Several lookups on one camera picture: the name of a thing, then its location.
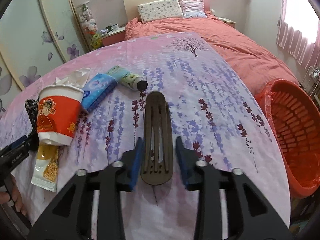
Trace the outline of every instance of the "floral pillow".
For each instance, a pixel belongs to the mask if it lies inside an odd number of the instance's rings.
[[[167,18],[183,18],[178,0],[160,0],[138,5],[142,23]]]

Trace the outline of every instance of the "bed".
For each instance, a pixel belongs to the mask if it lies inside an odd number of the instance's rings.
[[[207,18],[170,18],[142,24],[137,5],[151,1],[155,0],[124,0],[129,21],[126,40],[161,33],[196,32],[228,62],[253,95],[276,78],[299,84],[283,61],[211,15],[210,0],[204,0]]]
[[[196,55],[177,49],[175,43],[185,40],[198,44]],[[217,169],[244,170],[289,225],[288,180],[270,126],[238,75],[195,32],[132,37],[77,57],[47,73],[18,95],[0,120],[0,147],[31,131],[23,102],[36,99],[56,77],[62,79],[71,71],[87,67],[91,69],[91,79],[115,65],[144,76],[148,89],[144,94],[118,85],[92,113],[80,116],[71,146],[60,147],[57,191],[78,169],[101,170],[134,148],[135,139],[144,134],[146,95],[156,90],[168,102],[173,141],[181,136],[186,148]],[[35,155],[30,153],[13,172],[32,224],[55,196],[30,183]],[[133,193],[121,194],[126,239],[191,240],[197,197],[197,192],[184,189],[176,163],[172,179],[154,190],[139,179]],[[225,223],[225,202],[222,211]],[[97,210],[92,215],[95,239]],[[227,227],[223,233],[225,239]]]

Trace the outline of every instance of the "blue tissue pack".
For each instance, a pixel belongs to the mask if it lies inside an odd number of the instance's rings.
[[[107,74],[98,73],[82,88],[84,96],[81,102],[83,110],[89,114],[116,87],[118,82]]]

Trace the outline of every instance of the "red paper cup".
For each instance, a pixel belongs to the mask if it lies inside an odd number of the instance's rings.
[[[41,90],[37,132],[41,143],[70,145],[76,130],[83,91],[69,85],[51,85]]]

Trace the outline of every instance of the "snack wrapper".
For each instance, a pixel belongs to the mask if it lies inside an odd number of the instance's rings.
[[[39,144],[31,183],[52,192],[57,191],[59,147]]]

